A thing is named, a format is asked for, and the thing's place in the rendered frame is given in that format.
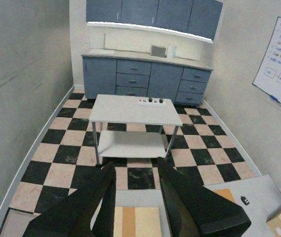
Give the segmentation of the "black key fob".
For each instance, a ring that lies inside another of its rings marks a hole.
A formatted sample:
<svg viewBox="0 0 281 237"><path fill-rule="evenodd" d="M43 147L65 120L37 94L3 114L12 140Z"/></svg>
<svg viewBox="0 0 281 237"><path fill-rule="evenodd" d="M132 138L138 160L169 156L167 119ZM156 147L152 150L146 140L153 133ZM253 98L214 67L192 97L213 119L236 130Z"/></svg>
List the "black key fob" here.
<svg viewBox="0 0 281 237"><path fill-rule="evenodd" d="M247 200L247 198L245 196L242 197L242 201L244 202L245 205L249 205L249 201Z"/></svg>

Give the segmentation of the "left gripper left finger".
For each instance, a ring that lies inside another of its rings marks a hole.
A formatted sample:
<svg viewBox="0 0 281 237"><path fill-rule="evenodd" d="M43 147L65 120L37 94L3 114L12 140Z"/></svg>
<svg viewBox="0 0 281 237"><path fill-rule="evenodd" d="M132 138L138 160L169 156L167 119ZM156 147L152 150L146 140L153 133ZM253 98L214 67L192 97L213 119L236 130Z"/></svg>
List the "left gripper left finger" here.
<svg viewBox="0 0 281 237"><path fill-rule="evenodd" d="M109 161L89 182L32 219L22 237L114 237L115 201L116 169Z"/></svg>

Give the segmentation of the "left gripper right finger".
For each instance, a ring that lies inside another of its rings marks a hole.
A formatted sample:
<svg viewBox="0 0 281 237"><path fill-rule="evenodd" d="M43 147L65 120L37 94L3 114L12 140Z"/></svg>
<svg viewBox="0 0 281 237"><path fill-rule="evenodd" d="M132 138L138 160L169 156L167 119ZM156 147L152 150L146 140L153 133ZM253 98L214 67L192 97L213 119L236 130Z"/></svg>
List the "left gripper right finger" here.
<svg viewBox="0 0 281 237"><path fill-rule="evenodd" d="M243 207L179 173L157 157L170 237L241 237L251 226Z"/></svg>

